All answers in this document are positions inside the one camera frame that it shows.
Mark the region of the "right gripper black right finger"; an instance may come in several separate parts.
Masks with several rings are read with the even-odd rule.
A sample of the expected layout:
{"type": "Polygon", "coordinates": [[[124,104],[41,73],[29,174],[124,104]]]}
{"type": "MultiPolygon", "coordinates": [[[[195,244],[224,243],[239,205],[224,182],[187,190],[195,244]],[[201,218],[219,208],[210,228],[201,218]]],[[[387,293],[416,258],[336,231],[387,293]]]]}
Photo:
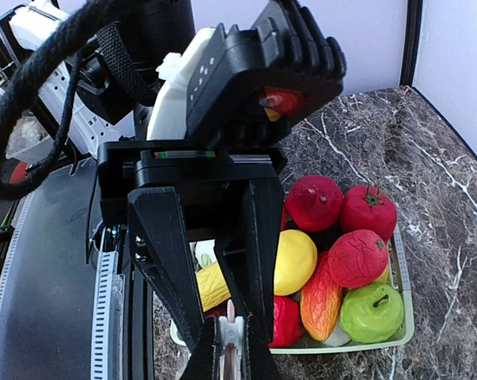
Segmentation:
{"type": "Polygon", "coordinates": [[[268,347],[267,335],[259,318],[247,316],[244,329],[243,379],[280,379],[278,368],[268,347]]]}

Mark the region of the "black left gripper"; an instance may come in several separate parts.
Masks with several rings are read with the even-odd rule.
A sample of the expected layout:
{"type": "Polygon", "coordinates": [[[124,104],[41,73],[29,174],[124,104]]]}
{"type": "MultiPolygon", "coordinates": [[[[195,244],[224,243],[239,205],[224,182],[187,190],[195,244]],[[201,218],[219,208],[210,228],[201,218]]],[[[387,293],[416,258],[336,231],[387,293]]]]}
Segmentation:
{"type": "Polygon", "coordinates": [[[184,141],[129,140],[99,147],[103,222],[128,225],[131,259],[188,348],[196,345],[204,317],[187,234],[212,238],[217,232],[214,250],[237,313],[256,317],[273,339],[283,190],[268,177],[286,163],[280,146],[228,152],[184,141]]]}

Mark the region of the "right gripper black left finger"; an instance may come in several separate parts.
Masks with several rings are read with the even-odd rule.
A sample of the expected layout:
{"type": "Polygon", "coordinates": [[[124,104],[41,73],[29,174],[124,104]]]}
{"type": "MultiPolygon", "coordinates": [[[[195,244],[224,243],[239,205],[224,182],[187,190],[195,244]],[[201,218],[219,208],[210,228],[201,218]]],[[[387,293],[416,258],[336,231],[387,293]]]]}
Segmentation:
{"type": "Polygon", "coordinates": [[[209,317],[205,320],[203,331],[182,373],[182,380],[219,379],[220,356],[219,321],[215,317],[209,317]]]}

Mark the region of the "clear dotted zip bag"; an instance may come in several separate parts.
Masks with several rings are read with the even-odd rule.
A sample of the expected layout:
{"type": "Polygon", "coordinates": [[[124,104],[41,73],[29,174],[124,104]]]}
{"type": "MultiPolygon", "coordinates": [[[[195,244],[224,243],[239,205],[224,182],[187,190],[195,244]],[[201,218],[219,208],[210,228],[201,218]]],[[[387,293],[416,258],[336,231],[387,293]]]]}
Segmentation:
{"type": "Polygon", "coordinates": [[[221,349],[219,378],[242,379],[242,357],[244,353],[244,318],[239,316],[230,299],[226,314],[218,318],[219,344],[221,349]]]}

